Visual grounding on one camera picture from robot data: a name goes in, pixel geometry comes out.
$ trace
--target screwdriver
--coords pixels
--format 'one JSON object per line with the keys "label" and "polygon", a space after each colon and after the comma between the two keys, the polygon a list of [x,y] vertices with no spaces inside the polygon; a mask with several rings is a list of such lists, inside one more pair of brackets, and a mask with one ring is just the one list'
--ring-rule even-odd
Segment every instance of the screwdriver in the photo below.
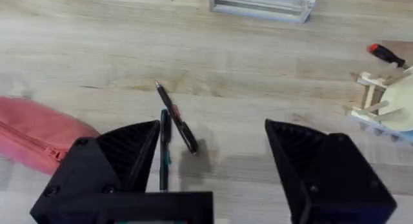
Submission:
{"label": "screwdriver", "polygon": [[386,47],[373,44],[369,46],[368,51],[373,55],[378,57],[381,60],[386,61],[387,63],[397,63],[398,67],[409,69],[410,67],[406,65],[406,61],[402,58],[399,58],[395,53]]}

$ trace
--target wooden table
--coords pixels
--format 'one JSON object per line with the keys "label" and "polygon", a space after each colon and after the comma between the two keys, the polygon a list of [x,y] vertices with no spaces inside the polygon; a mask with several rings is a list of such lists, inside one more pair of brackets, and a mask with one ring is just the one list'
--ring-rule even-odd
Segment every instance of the wooden table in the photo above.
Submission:
{"label": "wooden table", "polygon": [[[159,119],[158,80],[205,142],[194,160],[174,133],[172,190],[213,190],[217,223],[289,223],[265,118],[347,133],[398,201],[389,223],[411,223],[413,148],[360,132],[342,105],[363,96],[351,72],[380,70],[369,44],[413,59],[412,2],[317,0],[295,25],[208,0],[0,0],[0,84],[106,132]],[[157,152],[150,191],[158,165]],[[1,222],[33,223],[48,179],[0,158]]]}

